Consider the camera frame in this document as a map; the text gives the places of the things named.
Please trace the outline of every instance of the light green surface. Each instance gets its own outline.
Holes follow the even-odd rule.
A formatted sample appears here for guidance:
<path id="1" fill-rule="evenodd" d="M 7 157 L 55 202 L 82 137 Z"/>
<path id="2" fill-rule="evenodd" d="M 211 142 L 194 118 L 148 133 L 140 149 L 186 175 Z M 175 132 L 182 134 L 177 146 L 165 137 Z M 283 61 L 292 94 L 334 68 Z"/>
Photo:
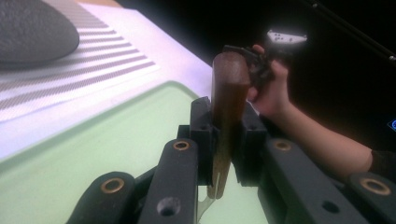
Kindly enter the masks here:
<path id="1" fill-rule="evenodd" d="M 96 177 L 145 173 L 176 138 L 178 125 L 189 124 L 195 98 L 167 83 L 0 163 L 0 223 L 65 223 Z M 201 223 L 266 223 L 257 189 L 242 188 L 231 170 L 223 198 Z"/>

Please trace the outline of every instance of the black foam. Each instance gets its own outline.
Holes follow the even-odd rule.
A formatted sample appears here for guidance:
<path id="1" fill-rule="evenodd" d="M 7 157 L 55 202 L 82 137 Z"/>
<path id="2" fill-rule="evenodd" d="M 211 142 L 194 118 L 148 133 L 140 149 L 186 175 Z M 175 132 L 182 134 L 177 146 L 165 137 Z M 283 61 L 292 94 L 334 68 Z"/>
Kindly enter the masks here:
<path id="1" fill-rule="evenodd" d="M 73 52 L 76 27 L 40 0 L 0 1 L 0 67 L 48 63 Z"/>

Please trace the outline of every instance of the human hand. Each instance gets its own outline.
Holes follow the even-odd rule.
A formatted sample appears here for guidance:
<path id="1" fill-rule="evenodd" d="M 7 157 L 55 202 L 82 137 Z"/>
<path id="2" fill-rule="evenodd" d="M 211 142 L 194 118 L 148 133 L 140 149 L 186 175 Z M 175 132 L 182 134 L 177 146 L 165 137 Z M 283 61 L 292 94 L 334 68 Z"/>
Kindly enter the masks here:
<path id="1" fill-rule="evenodd" d="M 253 49 L 264 53 L 260 45 L 254 45 Z M 287 83 L 289 70 L 277 61 L 271 61 L 270 66 L 273 77 L 260 90 L 250 87 L 247 93 L 247 99 L 255 109 L 269 119 L 290 106 Z"/>

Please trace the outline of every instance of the wooden handle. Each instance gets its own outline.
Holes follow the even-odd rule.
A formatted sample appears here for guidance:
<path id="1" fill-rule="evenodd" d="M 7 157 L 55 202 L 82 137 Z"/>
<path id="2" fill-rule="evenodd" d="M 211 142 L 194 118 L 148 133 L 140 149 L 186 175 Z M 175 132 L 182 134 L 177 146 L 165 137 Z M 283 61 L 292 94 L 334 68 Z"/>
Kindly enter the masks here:
<path id="1" fill-rule="evenodd" d="M 245 58 L 235 52 L 223 52 L 213 61 L 211 112 L 213 124 L 220 129 L 213 158 L 213 186 L 209 198 L 222 197 L 240 122 L 244 113 L 250 80 Z"/>

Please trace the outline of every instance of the brass insert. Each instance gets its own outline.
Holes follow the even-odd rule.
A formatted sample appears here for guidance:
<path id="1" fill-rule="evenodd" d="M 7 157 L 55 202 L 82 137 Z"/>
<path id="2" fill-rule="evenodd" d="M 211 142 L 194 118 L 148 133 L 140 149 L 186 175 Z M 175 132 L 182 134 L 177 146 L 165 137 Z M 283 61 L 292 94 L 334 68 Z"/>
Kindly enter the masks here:
<path id="1" fill-rule="evenodd" d="M 107 181 L 103 182 L 100 189 L 102 190 L 103 193 L 110 194 L 119 191 L 120 189 L 123 188 L 124 185 L 125 182 L 123 181 L 123 179 L 116 177 L 116 178 L 108 179 Z"/>
<path id="2" fill-rule="evenodd" d="M 290 143 L 289 143 L 288 141 L 286 141 L 286 140 L 276 140 L 276 141 L 274 142 L 274 146 L 275 146 L 277 149 L 282 150 L 282 151 L 289 151 L 289 150 L 291 150 L 291 145 L 290 145 Z"/>
<path id="3" fill-rule="evenodd" d="M 361 185 L 375 194 L 387 196 L 391 193 L 390 188 L 386 184 L 376 179 L 362 178 Z"/>
<path id="4" fill-rule="evenodd" d="M 190 147 L 190 144 L 185 141 L 178 141 L 174 143 L 174 149 L 182 151 Z"/>

